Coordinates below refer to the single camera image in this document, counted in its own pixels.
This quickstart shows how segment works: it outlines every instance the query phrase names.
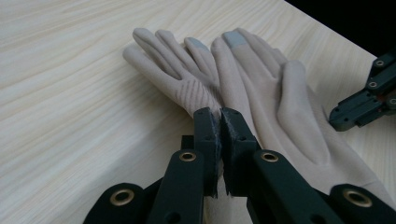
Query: finger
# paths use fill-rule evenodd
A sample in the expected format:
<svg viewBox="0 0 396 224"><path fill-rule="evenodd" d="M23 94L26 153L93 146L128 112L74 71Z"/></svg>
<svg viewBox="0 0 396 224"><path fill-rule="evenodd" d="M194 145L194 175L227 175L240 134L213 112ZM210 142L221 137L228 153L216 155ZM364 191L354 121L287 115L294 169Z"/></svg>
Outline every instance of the finger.
<svg viewBox="0 0 396 224"><path fill-rule="evenodd" d="M241 34L236 31L231 31L224 33L222 37L229 46L235 59L253 82L268 79L272 79L273 81L278 80L278 73L274 74L268 69L266 64L262 62Z"/></svg>
<svg viewBox="0 0 396 224"><path fill-rule="evenodd" d="M279 49L273 49L272 54L274 56L274 59L280 64L285 64L289 60L286 58L286 56L280 51Z"/></svg>
<svg viewBox="0 0 396 224"><path fill-rule="evenodd" d="M330 162L330 152L308 100L304 65L290 61L285 65L284 73L277 113L279 123L307 159L314 164L326 165ZM302 124L304 132L299 129Z"/></svg>
<svg viewBox="0 0 396 224"><path fill-rule="evenodd" d="M241 73L242 69L239 68L229 47L221 37L213 41L211 51L219 72L220 92L224 105L238 110L245 116L251 115L247 91L242 79L246 74Z"/></svg>
<svg viewBox="0 0 396 224"><path fill-rule="evenodd" d="M144 28L134 29L134 40L153 61L169 76L181 80L191 75L183 67L180 59L150 31Z"/></svg>
<svg viewBox="0 0 396 224"><path fill-rule="evenodd" d="M163 43L164 46L170 49L175 56L183 63L183 65L189 71L199 70L195 61L191 56L184 50L179 43L175 40L174 35L165 30L159 30L155 33L155 36Z"/></svg>
<svg viewBox="0 0 396 224"><path fill-rule="evenodd" d="M173 99L172 92L178 84L178 80L166 74L147 55L133 46L127 47L122 57L131 64L137 71L150 80L165 95Z"/></svg>
<svg viewBox="0 0 396 224"><path fill-rule="evenodd" d="M211 76L214 80L218 80L219 77L216 62L207 46L193 37L185 38L184 43L201 72Z"/></svg>
<svg viewBox="0 0 396 224"><path fill-rule="evenodd" d="M274 77L280 76L280 64L276 61L272 54L273 48L262 38L252 35L244 29L238 28L236 31L246 39L253 52L255 52L257 57L259 57L260 60L265 64L270 73Z"/></svg>

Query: black mechanical part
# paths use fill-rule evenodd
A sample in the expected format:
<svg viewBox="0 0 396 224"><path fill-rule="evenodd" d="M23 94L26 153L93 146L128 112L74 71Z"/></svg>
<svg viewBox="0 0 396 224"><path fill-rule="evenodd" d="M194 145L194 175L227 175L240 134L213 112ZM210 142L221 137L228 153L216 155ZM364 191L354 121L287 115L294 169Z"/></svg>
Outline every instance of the black mechanical part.
<svg viewBox="0 0 396 224"><path fill-rule="evenodd" d="M118 184L100 196L84 224L143 223L147 203L145 193L139 186Z"/></svg>
<svg viewBox="0 0 396 224"><path fill-rule="evenodd" d="M221 160L221 142L218 124L209 107L194 112L194 149L200 151L205 158L204 195L217 198L219 162Z"/></svg>
<svg viewBox="0 0 396 224"><path fill-rule="evenodd" d="M220 124L227 193L246 197L249 188L251 156L260 146L238 111L222 108Z"/></svg>
<svg viewBox="0 0 396 224"><path fill-rule="evenodd" d="M236 110L221 109L221 144L216 142L216 126L207 116L210 111L201 112L205 116L194 120L195 136L182 137L181 150L173 154L162 179L146 189L125 183L111 187L84 224L202 223L205 189L213 192L207 183L217 176L217 169L205 160L216 163L214 153L221 146L227 192L247 197L247 210L255 224L395 220L396 212L365 189L336 186L328 196L311 188L281 154L260 148Z"/></svg>
<svg viewBox="0 0 396 224"><path fill-rule="evenodd" d="M338 132L396 113L396 48L373 61L365 87L338 103L329 122Z"/></svg>
<svg viewBox="0 0 396 224"><path fill-rule="evenodd" d="M173 154L146 223L202 223L204 162L197 150Z"/></svg>
<svg viewBox="0 0 396 224"><path fill-rule="evenodd" d="M280 153L257 151L251 168L255 184L248 202L269 209L264 214L262 206L249 205L250 216L258 217L253 223L344 223Z"/></svg>
<svg viewBox="0 0 396 224"><path fill-rule="evenodd" d="M332 188L328 202L346 223L396 222L395 211L367 189L349 184L337 185Z"/></svg>

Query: dark background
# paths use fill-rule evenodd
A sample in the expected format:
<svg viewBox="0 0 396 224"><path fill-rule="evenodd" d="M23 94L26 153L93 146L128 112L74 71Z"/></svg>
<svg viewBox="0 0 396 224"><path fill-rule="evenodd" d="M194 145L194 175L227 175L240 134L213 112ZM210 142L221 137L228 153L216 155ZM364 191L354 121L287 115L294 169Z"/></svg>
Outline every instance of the dark background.
<svg viewBox="0 0 396 224"><path fill-rule="evenodd" d="M396 46L391 1L286 0L376 57Z"/></svg>

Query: light wood surface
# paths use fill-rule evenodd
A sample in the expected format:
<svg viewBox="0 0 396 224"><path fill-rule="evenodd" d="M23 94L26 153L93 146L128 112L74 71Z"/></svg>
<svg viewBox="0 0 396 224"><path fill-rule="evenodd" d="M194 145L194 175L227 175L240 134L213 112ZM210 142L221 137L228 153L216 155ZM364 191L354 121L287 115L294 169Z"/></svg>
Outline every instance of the light wood surface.
<svg viewBox="0 0 396 224"><path fill-rule="evenodd" d="M208 46L242 27L289 59L328 113L372 60L283 1L0 1L0 223L82 223L107 188L163 176L192 119L131 65L132 30ZM340 133L396 201L396 116Z"/></svg>

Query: glove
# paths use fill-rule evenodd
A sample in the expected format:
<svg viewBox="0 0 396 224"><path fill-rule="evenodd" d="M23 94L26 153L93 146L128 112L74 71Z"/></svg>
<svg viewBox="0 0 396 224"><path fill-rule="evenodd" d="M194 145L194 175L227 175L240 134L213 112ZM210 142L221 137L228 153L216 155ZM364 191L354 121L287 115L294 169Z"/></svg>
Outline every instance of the glove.
<svg viewBox="0 0 396 224"><path fill-rule="evenodd" d="M395 207L375 173L328 123L300 62L243 29L224 33L211 49L224 105L243 114L263 148L284 155L326 194L348 183Z"/></svg>
<svg viewBox="0 0 396 224"><path fill-rule="evenodd" d="M197 39L185 38L183 49L169 31L153 35L144 28L133 33L136 43L127 47L123 58L148 78L159 90L183 107L190 116L203 107L210 107L219 118L221 97L219 75L210 50Z"/></svg>
<svg viewBox="0 0 396 224"><path fill-rule="evenodd" d="M328 124L299 62L242 29L215 40L216 63L194 38L185 39L186 49L167 31L154 36L135 29L134 39L149 57L128 47L124 59L191 116L206 106L217 118L222 106L236 109L261 146L282 153L312 187L328 193L336 184L351 183L392 204L375 174ZM222 176L219 187L224 189ZM251 222L246 199L224 190L217 200L205 198L205 216L206 223Z"/></svg>

